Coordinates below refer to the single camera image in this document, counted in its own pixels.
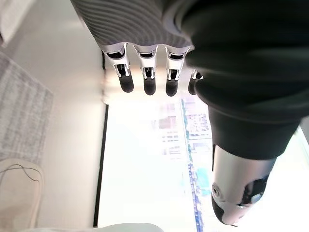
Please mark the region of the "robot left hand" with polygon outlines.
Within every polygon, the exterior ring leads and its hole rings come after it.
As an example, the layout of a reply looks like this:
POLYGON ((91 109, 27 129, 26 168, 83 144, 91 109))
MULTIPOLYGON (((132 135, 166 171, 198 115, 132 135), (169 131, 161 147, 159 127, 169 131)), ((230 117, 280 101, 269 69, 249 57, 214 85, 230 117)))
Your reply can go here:
POLYGON ((74 0, 119 78, 133 88, 127 45, 155 93, 155 61, 166 47, 166 94, 184 64, 188 90, 209 109, 212 207, 234 225, 266 189, 275 161, 309 115, 309 3, 306 0, 74 0))

